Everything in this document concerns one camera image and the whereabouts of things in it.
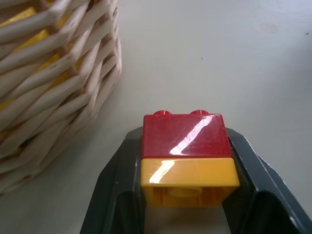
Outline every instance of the black plastic holder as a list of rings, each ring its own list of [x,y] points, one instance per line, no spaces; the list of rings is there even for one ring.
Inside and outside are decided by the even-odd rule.
[[[312,234],[312,222],[279,174],[245,137],[227,134],[241,186],[223,203],[232,234]],[[99,175],[80,234],[144,234],[142,127],[129,132]]]

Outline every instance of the red stud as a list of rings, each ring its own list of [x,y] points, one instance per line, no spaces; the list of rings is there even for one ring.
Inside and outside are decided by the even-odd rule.
[[[209,115],[208,111],[204,111],[204,110],[196,110],[196,111],[192,111],[190,114],[196,114],[196,115]]]
[[[154,115],[171,115],[171,112],[165,111],[165,110],[161,110],[161,111],[156,111],[154,113]]]

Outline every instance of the yellow object inside basket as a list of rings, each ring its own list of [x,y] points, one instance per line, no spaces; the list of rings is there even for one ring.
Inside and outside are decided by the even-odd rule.
[[[52,1],[48,1],[48,5],[50,6],[52,4]],[[33,7],[29,7],[26,10],[16,14],[15,16],[13,16],[12,18],[8,19],[7,21],[0,23],[0,27],[3,26],[7,26],[9,24],[15,23],[17,21],[23,20],[27,17],[30,17],[32,15],[36,14],[36,11]],[[58,21],[57,23],[57,27],[61,28],[64,23],[66,22],[66,20],[68,19],[68,17],[70,16],[71,12],[67,12],[65,13],[65,15]],[[37,33],[36,35],[34,35],[32,38],[30,38],[29,40],[27,40],[26,42],[24,42],[23,44],[21,44],[20,46],[18,46],[16,49],[13,50],[13,52],[16,52],[18,50],[21,50],[24,47],[27,47],[31,44],[34,44],[40,40],[43,40],[45,38],[47,38],[49,36],[49,33],[47,30],[43,29],[41,30],[39,33]],[[54,63],[55,61],[57,61],[60,58],[59,54],[56,53],[54,54],[46,63],[44,63],[43,65],[41,65],[40,67],[38,67],[33,73],[36,73],[42,69],[44,69],[45,67],[51,65],[52,63]],[[55,82],[50,86],[49,89],[63,83],[64,81],[66,81],[69,78],[67,72],[64,72],[58,79],[55,80]],[[10,104],[13,100],[9,100],[6,101],[5,103],[0,104],[0,111],[2,111],[8,104]]]

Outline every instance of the woven basket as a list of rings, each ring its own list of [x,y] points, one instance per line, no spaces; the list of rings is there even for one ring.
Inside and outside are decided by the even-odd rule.
[[[0,1],[0,194],[91,124],[121,71],[116,0]]]

